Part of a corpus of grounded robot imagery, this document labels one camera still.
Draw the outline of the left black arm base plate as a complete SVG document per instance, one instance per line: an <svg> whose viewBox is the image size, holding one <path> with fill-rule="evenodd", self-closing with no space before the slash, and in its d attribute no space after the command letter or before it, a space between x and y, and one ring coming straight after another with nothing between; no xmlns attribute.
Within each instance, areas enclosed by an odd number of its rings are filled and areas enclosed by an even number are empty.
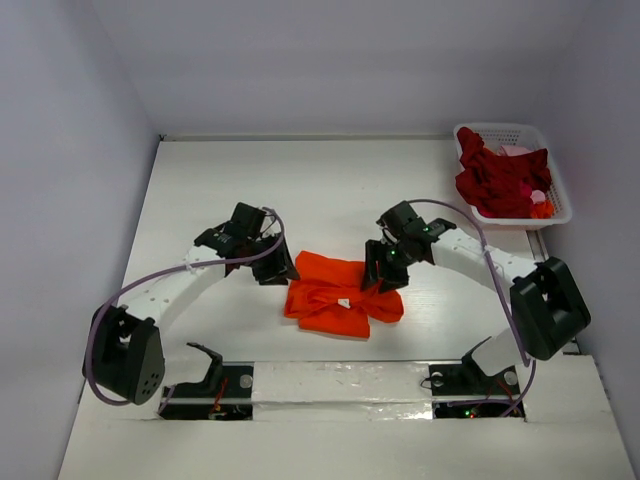
<svg viewBox="0 0 640 480"><path fill-rule="evenodd" d="M252 363L231 363L222 366L215 386L202 380L164 387L158 415L164 420L252 420L253 376Z"/></svg>

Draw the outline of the orange t shirt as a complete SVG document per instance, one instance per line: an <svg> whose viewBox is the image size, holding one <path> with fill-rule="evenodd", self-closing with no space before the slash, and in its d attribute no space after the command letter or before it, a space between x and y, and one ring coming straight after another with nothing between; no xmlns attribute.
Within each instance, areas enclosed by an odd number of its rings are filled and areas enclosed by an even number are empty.
<svg viewBox="0 0 640 480"><path fill-rule="evenodd" d="M378 284L361 288L362 262L302 251L295 268L299 278L289 285L283 314L302 330L367 339L371 320L394 324L404 316L399 293L381 293Z"/></svg>

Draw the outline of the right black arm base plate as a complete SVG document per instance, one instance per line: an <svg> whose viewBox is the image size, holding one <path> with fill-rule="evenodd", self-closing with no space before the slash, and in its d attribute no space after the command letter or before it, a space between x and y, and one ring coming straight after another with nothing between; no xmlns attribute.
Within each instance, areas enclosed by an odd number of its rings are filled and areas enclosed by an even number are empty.
<svg viewBox="0 0 640 480"><path fill-rule="evenodd" d="M473 380L463 376L460 363L431 364L420 386L431 394L435 419L499 418L521 394L514 366Z"/></svg>

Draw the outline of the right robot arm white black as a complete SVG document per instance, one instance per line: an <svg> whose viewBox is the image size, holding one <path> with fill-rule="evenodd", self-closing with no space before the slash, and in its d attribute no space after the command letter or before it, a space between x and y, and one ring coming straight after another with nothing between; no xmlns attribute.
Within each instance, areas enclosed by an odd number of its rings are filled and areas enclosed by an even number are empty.
<svg viewBox="0 0 640 480"><path fill-rule="evenodd" d="M409 283L416 263L457 272L494 291L508 326L469 350L444 387L482 392L510 367L551 359L591 323L591 314L568 265L557 257L542 262L489 246L483 232L470 236L443 218L425 221L414 201L384 212L377 224L382 237L365 244L361 287L395 292Z"/></svg>

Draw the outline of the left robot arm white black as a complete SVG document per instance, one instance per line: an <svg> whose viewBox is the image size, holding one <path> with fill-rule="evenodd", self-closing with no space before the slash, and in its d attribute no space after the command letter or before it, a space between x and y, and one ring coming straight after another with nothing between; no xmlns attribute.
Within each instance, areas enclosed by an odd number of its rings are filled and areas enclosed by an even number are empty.
<svg viewBox="0 0 640 480"><path fill-rule="evenodd" d="M178 264L131 282L97 308L82 369L92 393L115 407L150 400L165 375L163 334L241 268L261 286L298 279L274 209L237 203L230 219L200 233Z"/></svg>

